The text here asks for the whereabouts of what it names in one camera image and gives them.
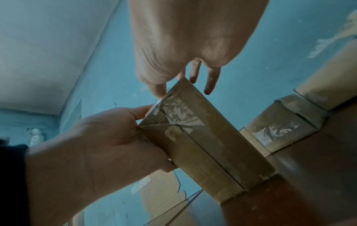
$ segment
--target cardboard box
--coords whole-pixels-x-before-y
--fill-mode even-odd
[[[275,174],[185,78],[149,111],[139,128],[218,203]]]
[[[295,90],[325,110],[332,110],[357,95],[357,39]]]
[[[316,131],[318,131],[327,112],[297,96],[289,95],[276,100],[245,129],[270,153],[276,152]],[[249,134],[241,131],[245,138],[260,153],[266,151],[252,140]]]

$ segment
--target white ceiling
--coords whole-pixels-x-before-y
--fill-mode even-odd
[[[0,108],[58,115],[119,0],[0,0]]]

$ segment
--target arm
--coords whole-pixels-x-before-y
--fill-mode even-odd
[[[26,180],[32,226],[62,226],[87,205],[152,172],[174,165],[135,120],[150,106],[115,108],[30,148]]]

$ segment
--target blue wall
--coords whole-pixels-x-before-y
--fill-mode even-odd
[[[356,0],[271,0],[258,28],[241,54],[221,70],[208,99],[240,129],[274,99],[292,92],[345,43],[334,43],[315,58],[308,55],[318,39],[333,37],[345,18],[357,8]],[[195,84],[203,91],[207,68],[201,67]],[[134,76],[134,56],[127,1],[121,0],[64,108],[60,128],[81,100],[82,117],[117,106],[137,107],[155,98]],[[188,196],[199,187],[176,171]],[[131,187],[109,195],[85,210],[86,226],[143,225],[148,220],[139,195]]]
[[[46,140],[51,139],[58,134],[58,117],[0,109],[0,136],[10,136],[10,145],[29,145],[33,128],[41,129]]]

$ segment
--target dark sleeve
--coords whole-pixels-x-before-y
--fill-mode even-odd
[[[0,147],[1,171],[4,179],[1,186],[4,189],[3,216],[10,225],[30,225],[28,198],[25,180],[25,152],[28,146]]]

